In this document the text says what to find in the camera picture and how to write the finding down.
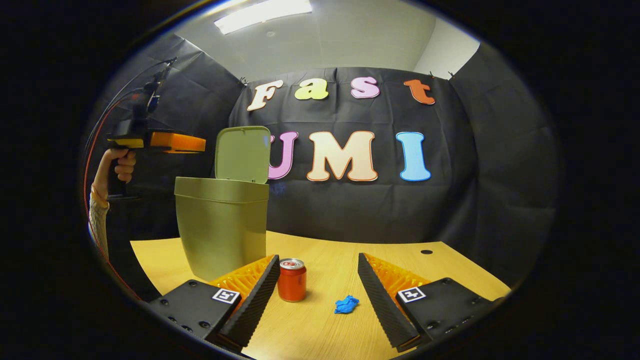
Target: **blue cloth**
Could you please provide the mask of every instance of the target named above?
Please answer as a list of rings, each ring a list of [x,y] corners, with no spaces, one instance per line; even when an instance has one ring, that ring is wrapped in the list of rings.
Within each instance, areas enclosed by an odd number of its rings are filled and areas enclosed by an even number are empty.
[[[344,300],[338,300],[335,302],[334,314],[348,314],[353,311],[353,308],[358,305],[360,301],[351,295],[348,295]]]

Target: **hand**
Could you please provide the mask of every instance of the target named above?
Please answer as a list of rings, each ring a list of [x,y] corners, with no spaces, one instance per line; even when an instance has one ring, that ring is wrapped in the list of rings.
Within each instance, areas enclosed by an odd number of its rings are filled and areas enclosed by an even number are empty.
[[[95,173],[95,179],[93,180],[95,191],[98,193],[98,196],[104,200],[109,196],[109,166],[115,159],[118,159],[118,165],[115,167],[118,179],[128,183],[131,181],[133,166],[136,164],[136,153],[129,149],[108,149],[104,152],[100,160],[100,165],[98,166],[98,171]]]

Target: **trash bin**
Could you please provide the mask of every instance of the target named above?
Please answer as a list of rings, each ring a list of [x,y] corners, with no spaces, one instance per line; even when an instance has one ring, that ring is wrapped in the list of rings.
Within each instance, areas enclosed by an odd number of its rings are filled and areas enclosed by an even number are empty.
[[[194,275],[212,281],[266,256],[271,133],[230,127],[216,143],[215,179],[175,178],[182,246]]]

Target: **red cable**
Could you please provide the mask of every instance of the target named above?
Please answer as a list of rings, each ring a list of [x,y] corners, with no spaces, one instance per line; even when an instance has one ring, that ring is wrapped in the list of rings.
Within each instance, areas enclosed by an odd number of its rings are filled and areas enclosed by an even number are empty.
[[[104,121],[107,119],[107,117],[109,117],[109,114],[111,113],[111,111],[113,111],[113,109],[116,108],[116,106],[118,104],[120,104],[124,99],[120,99],[118,100],[107,112],[107,114],[102,118],[102,121],[100,122],[100,126],[98,127],[98,130],[95,134],[95,137],[93,138],[93,143],[91,144],[91,149],[89,150],[89,156],[87,157],[86,160],[86,168],[84,169],[84,188],[83,188],[83,195],[84,195],[84,209],[86,210],[86,217],[87,219],[89,219],[89,203],[86,200],[86,178],[87,178],[87,174],[89,173],[89,163],[91,160],[91,155],[93,154],[93,148],[95,147],[95,142],[98,139],[98,134],[100,134],[100,130],[102,129],[102,125],[104,125]],[[109,259],[104,255],[104,250],[102,249],[102,247],[100,246],[100,243],[98,241],[96,241],[96,235],[95,235],[95,231],[93,230],[93,225],[91,224],[91,222],[89,221],[89,227],[91,228],[91,234],[93,236],[93,240],[95,242],[95,244],[98,246],[98,249],[100,250],[100,253],[102,254],[102,257],[104,257],[104,259],[107,261],[107,264],[109,265],[109,267],[113,270],[113,273],[116,274],[116,276],[118,277],[118,279],[120,280],[120,282],[122,282],[124,284],[124,286],[129,289],[129,291],[131,291],[133,293],[133,295],[136,297],[136,299],[138,300],[142,300],[138,294],[136,294],[135,291],[133,291],[133,289],[131,287],[129,287],[129,285],[120,277],[120,274],[118,274],[118,272],[116,271],[115,268],[113,268],[113,265],[111,264],[111,262],[109,261]]]

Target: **table surface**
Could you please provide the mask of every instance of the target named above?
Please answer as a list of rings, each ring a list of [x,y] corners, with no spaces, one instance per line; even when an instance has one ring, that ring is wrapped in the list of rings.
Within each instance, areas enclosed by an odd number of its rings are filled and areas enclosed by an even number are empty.
[[[390,359],[389,344],[358,276],[358,253],[366,252],[430,281],[450,277],[495,300],[509,287],[442,242],[368,244],[316,240],[267,232],[267,254],[298,258],[307,267],[307,297],[286,302],[277,287],[243,353],[263,359]],[[206,282],[189,269],[180,238],[132,241],[151,283],[164,295],[189,279]],[[422,254],[431,250],[432,254]],[[334,314],[335,302],[360,300],[350,314]]]

